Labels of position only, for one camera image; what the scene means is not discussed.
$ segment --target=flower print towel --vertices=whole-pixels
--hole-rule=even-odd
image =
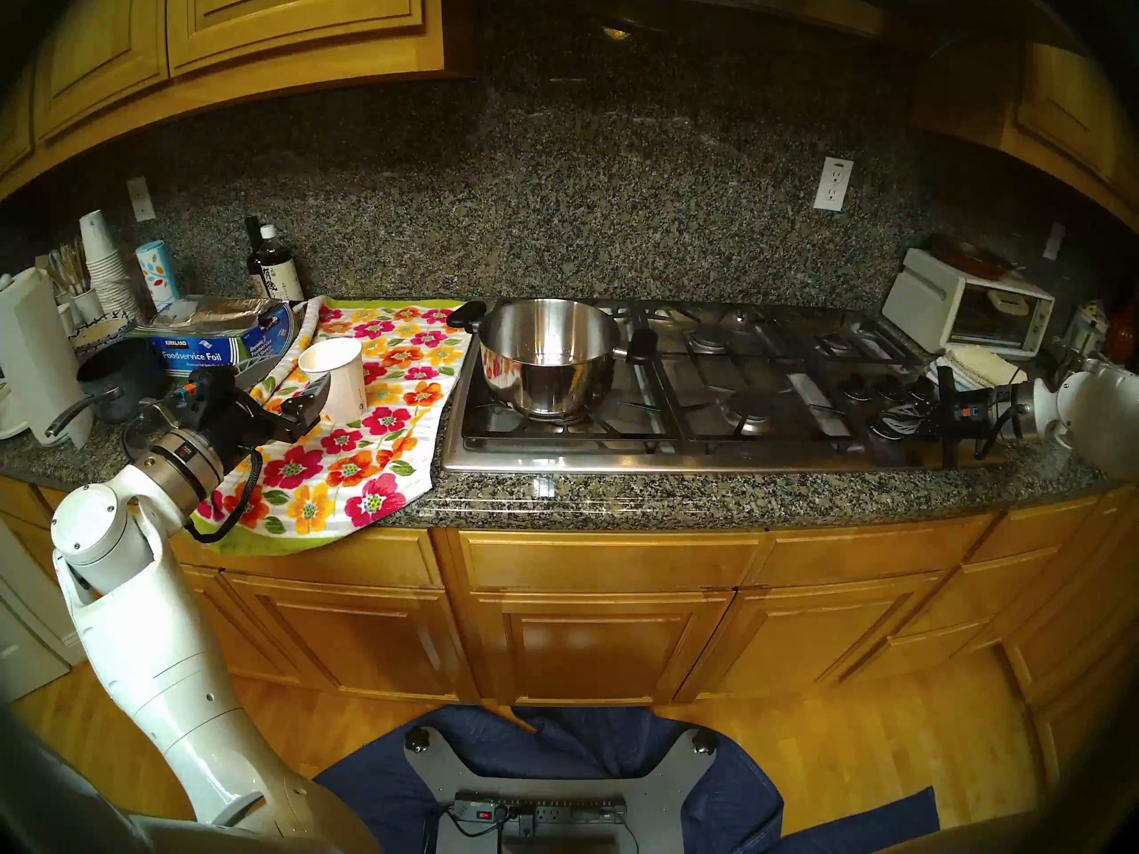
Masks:
[[[261,447],[261,479],[238,526],[210,545],[220,553],[294,553],[342,539],[398,511],[431,488],[443,403],[470,337],[449,328],[461,303],[310,301],[301,331],[281,362],[249,394],[270,412],[304,391],[301,352],[329,336],[363,344],[368,411],[359,420],[322,419],[298,443]],[[249,476],[243,461],[194,515],[213,532],[237,507]]]

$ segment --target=pot handle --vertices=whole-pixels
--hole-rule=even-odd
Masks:
[[[656,354],[656,331],[649,330],[646,327],[641,327],[638,330],[633,330],[633,335],[629,338],[628,347],[616,347],[613,350],[614,358],[621,358],[629,363],[648,363],[653,360],[653,355]]]
[[[115,397],[118,397],[122,393],[123,389],[116,385],[114,388],[108,388],[107,391],[101,392],[100,394],[89,394],[82,401],[76,401],[66,410],[64,410],[62,413],[59,413],[59,416],[55,418],[51,425],[49,425],[47,428],[43,429],[43,436],[44,437],[58,436],[59,433],[71,424],[72,419],[74,419],[76,416],[83,412],[83,410],[85,410],[92,403],[95,403],[96,401],[101,401],[104,399],[113,401]]]
[[[448,327],[461,327],[468,334],[474,336],[478,332],[478,325],[483,322],[483,318],[486,315],[486,303],[475,299],[469,303],[464,303],[453,312],[446,317]]]

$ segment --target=paper towel roll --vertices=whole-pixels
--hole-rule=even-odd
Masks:
[[[75,380],[79,361],[64,332],[47,272],[25,269],[0,290],[0,369],[35,440],[48,446],[71,437],[75,449],[87,443],[95,414],[76,416],[55,440],[44,437],[51,420],[76,401],[83,389]]]

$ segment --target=power strip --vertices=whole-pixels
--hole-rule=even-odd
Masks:
[[[624,799],[522,799],[459,790],[451,806],[454,819],[476,832],[501,820],[503,835],[532,838],[540,828],[556,826],[620,826],[625,822]]]

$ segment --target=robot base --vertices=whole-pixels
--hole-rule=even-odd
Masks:
[[[403,755],[440,810],[453,805],[468,834],[502,821],[503,851],[682,854],[680,808],[715,761],[715,736],[706,729],[686,731],[653,771],[628,779],[484,778],[426,726],[408,732]],[[493,854],[497,845],[495,831],[469,838],[448,816],[440,818],[437,854]]]

